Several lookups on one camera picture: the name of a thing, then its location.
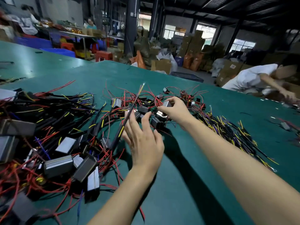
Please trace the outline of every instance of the green table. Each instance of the green table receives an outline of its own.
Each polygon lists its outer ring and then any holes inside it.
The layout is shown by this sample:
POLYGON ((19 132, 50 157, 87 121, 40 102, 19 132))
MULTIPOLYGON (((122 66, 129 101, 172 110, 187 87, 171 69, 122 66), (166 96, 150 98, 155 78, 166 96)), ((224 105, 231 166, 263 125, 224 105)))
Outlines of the green table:
POLYGON ((2 78, 31 78, 39 75, 53 74, 58 70, 92 64, 89 61, 79 58, 58 55, 4 41, 0 41, 1 61, 14 62, 14 64, 0 63, 0 75, 2 78))
MULTIPOLYGON (((183 90, 199 84, 116 62, 101 61, 93 65, 75 68, 72 71, 65 70, 52 75, 12 83, 3 88, 22 87, 27 91, 39 92, 51 90, 71 80, 76 81, 57 93, 64 95, 87 91, 96 93, 95 102, 99 107, 105 100, 102 95, 105 82, 115 96, 120 96, 122 90, 115 88, 112 84, 137 93, 140 84, 145 82, 154 94, 159 94, 166 86, 175 86, 183 90)), ((210 109, 210 105, 212 106, 214 115, 223 115, 232 122, 242 120, 244 127, 257 141, 259 148, 280 164, 269 162, 274 169, 278 170, 277 174, 300 191, 298 166, 300 150, 288 142, 296 137, 295 133, 287 132, 265 120, 271 116, 280 117, 299 126, 300 119, 293 114, 294 110, 284 108, 280 103, 270 100, 261 101, 250 95, 211 85, 200 84, 197 90, 209 90, 203 97, 206 107, 210 109)), ((111 128, 111 138, 114 136, 116 128, 117 125, 114 124, 111 128)), ((168 128, 175 139, 165 137, 166 149, 161 167, 142 204, 146 217, 145 224, 253 224, 193 139, 178 126, 175 128, 170 124, 168 128)), ((130 166, 130 163, 126 162, 127 159, 120 160, 119 169, 123 176, 126 176, 128 166, 130 166)), ((108 173, 103 183, 116 186, 115 174, 108 173)), ((102 191, 97 201, 81 204, 79 224, 86 224, 111 194, 102 191)), ((68 208, 68 199, 60 211, 68 208)), ((39 208, 54 209, 61 200, 62 196, 37 201, 36 205, 39 208)), ((76 224, 77 207, 59 217, 63 224, 76 224)), ((56 222, 54 219, 48 219, 38 221, 36 224, 52 225, 56 222)), ((134 217, 133 224, 143 224, 139 212, 134 217)))

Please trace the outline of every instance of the forearm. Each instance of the forearm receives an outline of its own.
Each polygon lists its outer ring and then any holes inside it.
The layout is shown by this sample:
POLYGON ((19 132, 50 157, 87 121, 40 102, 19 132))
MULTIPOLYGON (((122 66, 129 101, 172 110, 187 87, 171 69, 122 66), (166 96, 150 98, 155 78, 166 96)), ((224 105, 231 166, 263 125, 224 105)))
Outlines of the forearm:
POLYGON ((278 91, 285 90, 282 86, 280 86, 276 81, 270 77, 268 74, 261 73, 260 79, 265 82, 267 85, 271 86, 272 88, 275 88, 278 91))
POLYGON ((120 187, 88 225, 129 225, 138 204, 153 180, 152 175, 132 168, 120 187))
POLYGON ((183 127, 256 224, 300 221, 300 194, 294 188, 194 117, 183 127))

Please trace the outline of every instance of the teal shirt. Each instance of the teal shirt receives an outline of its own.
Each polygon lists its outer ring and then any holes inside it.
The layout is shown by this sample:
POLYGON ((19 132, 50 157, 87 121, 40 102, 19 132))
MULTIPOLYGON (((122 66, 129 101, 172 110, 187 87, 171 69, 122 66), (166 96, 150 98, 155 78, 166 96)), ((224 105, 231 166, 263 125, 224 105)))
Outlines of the teal shirt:
POLYGON ((97 29, 96 25, 94 26, 88 25, 86 28, 97 29))

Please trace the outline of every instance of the ceiling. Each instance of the ceiling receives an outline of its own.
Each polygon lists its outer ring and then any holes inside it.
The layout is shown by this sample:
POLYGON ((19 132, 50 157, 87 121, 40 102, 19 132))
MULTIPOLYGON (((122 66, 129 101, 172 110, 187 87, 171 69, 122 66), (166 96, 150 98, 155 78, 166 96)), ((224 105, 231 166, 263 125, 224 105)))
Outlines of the ceiling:
MULTIPOLYGON (((141 12, 151 13, 154 0, 141 0, 141 12)), ((272 34, 300 29, 297 4, 292 0, 161 0, 165 14, 195 18, 212 25, 235 26, 272 34)))

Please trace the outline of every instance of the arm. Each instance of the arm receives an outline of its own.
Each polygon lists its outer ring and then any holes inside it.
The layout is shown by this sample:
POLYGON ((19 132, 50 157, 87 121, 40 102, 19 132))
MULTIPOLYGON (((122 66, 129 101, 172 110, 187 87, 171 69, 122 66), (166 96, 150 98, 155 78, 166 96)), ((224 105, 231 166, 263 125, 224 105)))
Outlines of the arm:
POLYGON ((140 200, 152 182, 163 157, 164 145, 161 135, 152 132, 149 123, 151 112, 142 118, 142 129, 134 113, 122 134, 128 143, 132 155, 132 169, 88 225, 126 225, 131 224, 140 200))
POLYGON ((295 93, 290 92, 290 91, 286 90, 285 88, 283 88, 282 86, 280 86, 279 84, 277 84, 276 81, 272 77, 270 77, 268 74, 261 73, 261 74, 259 74, 259 76, 260 76, 261 81, 265 82, 267 85, 271 86, 272 88, 275 88, 276 90, 278 90, 281 94, 283 94, 283 96, 287 100, 290 100, 291 102, 297 101, 295 93))
POLYGON ((299 224, 300 194, 260 162, 215 134, 177 97, 159 107, 186 129, 256 224, 299 224))

